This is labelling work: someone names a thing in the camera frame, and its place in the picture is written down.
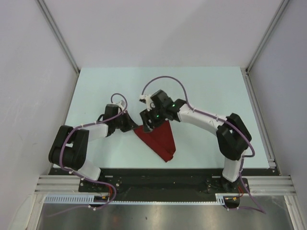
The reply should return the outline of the red cloth napkin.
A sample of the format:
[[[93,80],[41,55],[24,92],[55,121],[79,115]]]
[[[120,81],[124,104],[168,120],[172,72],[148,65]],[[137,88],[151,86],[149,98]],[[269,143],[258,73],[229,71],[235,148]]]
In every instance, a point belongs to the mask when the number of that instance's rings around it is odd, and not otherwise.
[[[134,130],[136,136],[153,150],[164,162],[172,160],[176,145],[169,121],[165,121],[161,126],[152,132],[145,133],[143,126]]]

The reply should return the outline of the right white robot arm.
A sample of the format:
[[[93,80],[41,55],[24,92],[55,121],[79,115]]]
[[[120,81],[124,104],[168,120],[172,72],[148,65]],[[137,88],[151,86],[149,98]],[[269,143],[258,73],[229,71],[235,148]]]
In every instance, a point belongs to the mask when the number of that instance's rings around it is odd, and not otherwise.
[[[154,131],[169,120],[188,123],[215,135],[224,156],[221,186],[226,192],[238,188],[243,155],[251,141],[251,135],[240,116],[232,113],[230,116],[218,117],[197,110],[187,100],[173,101],[163,90],[143,94],[139,101],[146,104],[146,109],[140,112],[145,133]]]

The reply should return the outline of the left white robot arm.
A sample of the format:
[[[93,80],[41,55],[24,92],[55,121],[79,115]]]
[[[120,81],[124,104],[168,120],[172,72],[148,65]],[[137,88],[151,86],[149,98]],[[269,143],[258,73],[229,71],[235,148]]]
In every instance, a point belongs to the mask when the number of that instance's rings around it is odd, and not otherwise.
[[[127,104],[123,100],[107,104],[105,112],[99,116],[102,121],[98,120],[92,126],[82,126],[73,134],[73,127],[62,125],[50,149],[49,162],[90,179],[89,186],[97,192],[102,191],[106,180],[100,176],[101,169],[86,159],[88,143],[109,137],[117,129],[122,132],[136,129],[138,125],[131,119],[126,108]]]

